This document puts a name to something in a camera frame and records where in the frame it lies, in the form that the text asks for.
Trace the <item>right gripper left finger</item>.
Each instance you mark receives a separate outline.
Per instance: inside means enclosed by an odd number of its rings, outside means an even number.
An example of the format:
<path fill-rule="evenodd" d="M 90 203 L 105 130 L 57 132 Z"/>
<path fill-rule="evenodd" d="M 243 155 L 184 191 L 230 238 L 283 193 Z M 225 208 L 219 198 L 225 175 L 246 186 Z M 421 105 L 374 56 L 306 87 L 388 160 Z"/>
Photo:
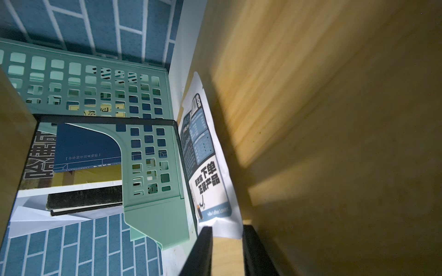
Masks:
<path fill-rule="evenodd" d="M 212 250 L 212 227 L 203 227 L 179 276 L 210 276 Z"/>

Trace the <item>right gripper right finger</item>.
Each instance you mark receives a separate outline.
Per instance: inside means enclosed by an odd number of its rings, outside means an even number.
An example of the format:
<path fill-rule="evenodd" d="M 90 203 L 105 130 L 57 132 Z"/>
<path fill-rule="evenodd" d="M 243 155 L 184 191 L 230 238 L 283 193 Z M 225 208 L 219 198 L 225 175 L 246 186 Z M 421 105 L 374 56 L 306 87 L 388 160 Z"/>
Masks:
<path fill-rule="evenodd" d="M 242 248 L 246 276 L 279 275 L 252 225 L 244 225 Z"/>

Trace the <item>blue coffee bag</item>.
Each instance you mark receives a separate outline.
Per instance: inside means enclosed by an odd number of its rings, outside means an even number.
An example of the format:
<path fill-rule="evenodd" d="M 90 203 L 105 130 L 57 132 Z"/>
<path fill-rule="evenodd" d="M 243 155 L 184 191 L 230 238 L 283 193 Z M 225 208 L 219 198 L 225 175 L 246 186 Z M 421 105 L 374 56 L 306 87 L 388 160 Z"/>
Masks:
<path fill-rule="evenodd" d="M 211 227 L 217 238 L 240 239 L 241 212 L 206 92 L 194 73 L 182 103 L 180 139 L 196 227 Z"/>

